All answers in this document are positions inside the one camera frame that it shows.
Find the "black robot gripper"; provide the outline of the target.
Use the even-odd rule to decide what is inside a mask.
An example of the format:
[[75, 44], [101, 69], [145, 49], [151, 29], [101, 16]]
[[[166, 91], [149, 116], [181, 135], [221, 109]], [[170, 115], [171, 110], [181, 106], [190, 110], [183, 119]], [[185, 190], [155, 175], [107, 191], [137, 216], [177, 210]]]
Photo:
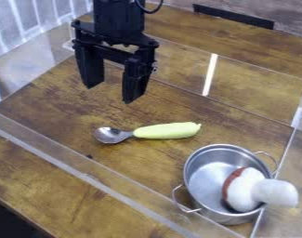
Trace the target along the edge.
[[158, 42], [145, 35], [145, 15], [159, 11], [146, 0], [94, 0], [94, 21], [75, 20], [73, 47], [87, 88], [105, 81], [103, 59], [125, 62], [122, 98], [133, 103], [146, 93]]

